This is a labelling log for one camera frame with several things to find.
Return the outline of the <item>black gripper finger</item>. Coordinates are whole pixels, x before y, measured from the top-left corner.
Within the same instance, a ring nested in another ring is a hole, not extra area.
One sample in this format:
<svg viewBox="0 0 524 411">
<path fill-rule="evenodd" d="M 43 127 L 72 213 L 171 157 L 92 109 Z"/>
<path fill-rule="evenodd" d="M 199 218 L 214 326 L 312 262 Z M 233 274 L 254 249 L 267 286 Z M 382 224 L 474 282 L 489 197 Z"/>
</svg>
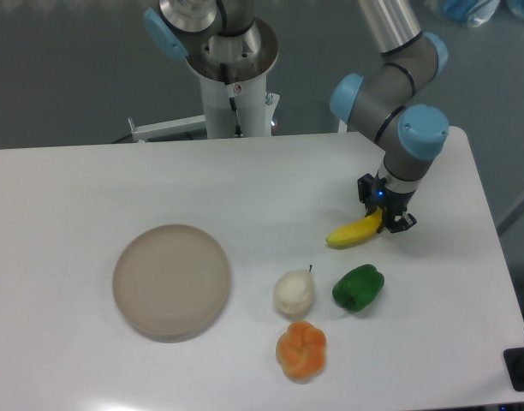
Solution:
<svg viewBox="0 0 524 411">
<path fill-rule="evenodd" d="M 366 209 L 367 217 L 376 211 L 378 205 L 372 193 L 373 183 L 374 177 L 371 174 L 365 174 L 357 181 L 359 200 Z"/>
<path fill-rule="evenodd" d="M 391 234 L 407 231 L 417 224 L 416 218 L 404 212 L 402 215 L 394 215 L 389 210 L 383 210 L 382 220 L 377 228 L 377 233 L 388 231 Z"/>
</svg>

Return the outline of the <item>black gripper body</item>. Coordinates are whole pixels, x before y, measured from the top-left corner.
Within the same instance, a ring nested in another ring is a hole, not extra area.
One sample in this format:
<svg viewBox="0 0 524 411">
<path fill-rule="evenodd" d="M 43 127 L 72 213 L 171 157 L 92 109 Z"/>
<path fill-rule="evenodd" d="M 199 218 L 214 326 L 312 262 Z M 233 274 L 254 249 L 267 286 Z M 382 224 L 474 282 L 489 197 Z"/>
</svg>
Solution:
<svg viewBox="0 0 524 411">
<path fill-rule="evenodd" d="M 418 181 L 404 181 L 387 169 L 379 169 L 370 185 L 371 200 L 382 211 L 384 221 L 396 221 L 407 212 Z"/>
</svg>

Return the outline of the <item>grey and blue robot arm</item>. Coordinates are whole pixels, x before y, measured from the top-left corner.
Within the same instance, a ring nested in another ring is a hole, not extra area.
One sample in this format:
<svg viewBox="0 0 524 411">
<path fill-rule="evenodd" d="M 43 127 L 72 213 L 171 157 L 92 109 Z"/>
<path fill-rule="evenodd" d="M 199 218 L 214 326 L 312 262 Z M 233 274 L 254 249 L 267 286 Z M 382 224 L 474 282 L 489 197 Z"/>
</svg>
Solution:
<svg viewBox="0 0 524 411">
<path fill-rule="evenodd" d="M 359 6 L 384 63 L 368 77 L 344 77 L 330 110 L 384 151 L 377 173 L 358 180 L 358 194 L 378 230 L 402 232 L 415 225 L 408 203 L 449 133 L 439 109 L 411 99 L 440 74 L 448 51 L 438 36 L 422 31 L 409 2 Z M 253 2 L 160 1 L 143 21 L 160 50 L 198 76 L 209 137 L 270 133 L 265 86 L 278 42 Z"/>
</svg>

